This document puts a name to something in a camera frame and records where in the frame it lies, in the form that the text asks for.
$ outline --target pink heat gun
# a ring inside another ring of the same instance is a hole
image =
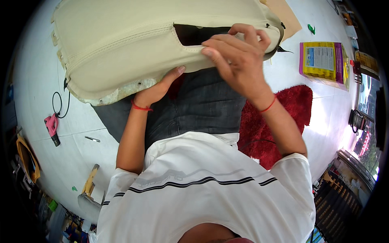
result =
[[[52,116],[46,117],[44,121],[51,139],[53,140],[55,146],[58,147],[60,145],[60,140],[58,139],[56,132],[58,127],[58,118],[56,117],[56,114],[54,113]]]

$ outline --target white tiled floor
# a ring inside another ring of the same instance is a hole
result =
[[[92,196],[101,201],[115,169],[118,143],[108,133],[89,104],[70,96],[70,109],[60,120],[57,130],[61,145],[55,147],[45,128],[43,119],[53,114],[51,98],[55,91],[61,93],[67,108],[68,91],[63,91],[64,71],[59,64],[50,34],[50,18],[59,0],[47,0],[26,26],[20,39],[14,68],[14,98],[18,124],[23,126],[23,136],[30,142],[41,166],[40,186],[56,201],[81,217],[77,196],[94,164],[100,169],[94,179],[96,187]],[[313,83],[298,73],[299,43],[308,41],[342,42],[350,58],[352,48],[344,31],[344,21],[337,16],[326,0],[287,0],[303,29],[285,40],[282,47],[293,53],[277,53],[264,63],[267,82],[274,92],[298,84],[309,86],[314,95],[310,125],[303,138],[308,148],[312,178],[318,178],[335,156],[345,137],[350,109],[356,96],[356,85],[350,82],[350,92]],[[309,32],[307,24],[316,27],[316,35]],[[55,98],[59,108],[59,99]],[[100,139],[87,140],[84,136]]]

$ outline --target white t-shirt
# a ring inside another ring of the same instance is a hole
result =
[[[99,242],[178,242],[215,223],[253,242],[305,242],[315,222],[306,157],[270,172],[237,150],[238,133],[199,132],[155,142],[140,175],[116,169],[97,225]]]

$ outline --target red string bracelet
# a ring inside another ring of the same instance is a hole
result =
[[[131,104],[132,104],[132,107],[133,107],[134,109],[137,109],[137,110],[153,111],[152,109],[150,109],[150,107],[142,108],[142,107],[137,106],[137,105],[134,103],[134,99],[131,100]]]
[[[264,109],[264,110],[260,110],[259,112],[260,113],[263,113],[263,112],[265,112],[265,111],[267,111],[267,110],[269,110],[270,109],[270,107],[272,107],[272,105],[274,104],[274,102],[275,102],[275,100],[277,99],[277,96],[275,96],[274,95],[274,100],[273,100],[273,102],[269,105],[269,107],[268,108],[266,108],[266,109]]]

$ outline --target red carpet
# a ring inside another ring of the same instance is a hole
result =
[[[284,89],[276,95],[280,103],[296,121],[300,132],[303,133],[304,125],[308,126],[311,119],[312,90],[308,86],[298,85]],[[248,101],[242,110],[239,133],[239,148],[258,139],[274,141],[261,114]],[[242,152],[252,158],[259,159],[261,166],[267,170],[270,170],[281,159],[281,154],[275,144],[268,141],[252,142],[244,147]]]

